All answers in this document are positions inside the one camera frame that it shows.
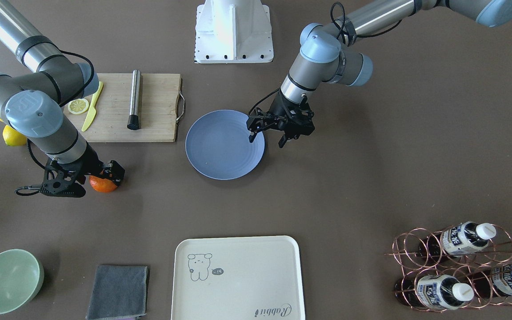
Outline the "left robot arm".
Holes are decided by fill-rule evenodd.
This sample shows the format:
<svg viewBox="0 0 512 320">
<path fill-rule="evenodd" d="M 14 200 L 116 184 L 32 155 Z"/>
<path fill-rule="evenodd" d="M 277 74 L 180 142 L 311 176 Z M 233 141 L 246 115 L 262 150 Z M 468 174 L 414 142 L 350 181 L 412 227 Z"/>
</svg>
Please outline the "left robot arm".
<svg viewBox="0 0 512 320">
<path fill-rule="evenodd" d="M 315 129 L 309 98 L 321 83 L 362 86 L 372 76 L 372 60 L 353 50 L 359 39 L 374 38 L 397 27 L 421 10 L 449 8 L 478 24 L 496 27 L 512 20 L 512 0 L 376 0 L 355 12 L 330 14 L 327 24 L 309 24 L 300 34 L 300 49 L 268 111 L 248 112 L 248 140 L 278 130 L 287 141 L 309 136 Z"/>
</svg>

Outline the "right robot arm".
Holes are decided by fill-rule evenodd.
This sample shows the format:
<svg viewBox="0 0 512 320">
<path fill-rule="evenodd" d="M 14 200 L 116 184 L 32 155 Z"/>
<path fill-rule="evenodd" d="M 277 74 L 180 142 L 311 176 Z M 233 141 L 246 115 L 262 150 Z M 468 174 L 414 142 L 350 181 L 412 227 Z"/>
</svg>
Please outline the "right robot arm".
<svg viewBox="0 0 512 320">
<path fill-rule="evenodd" d="M 18 77 L 0 73 L 0 119 L 48 158 L 43 182 L 17 188 L 16 194 L 81 198 L 87 176 L 120 185 L 125 170 L 114 160 L 100 161 L 62 109 L 98 91 L 92 63 L 72 63 L 68 52 L 61 51 L 6 0 L 0 0 L 0 41 L 31 71 Z"/>
</svg>

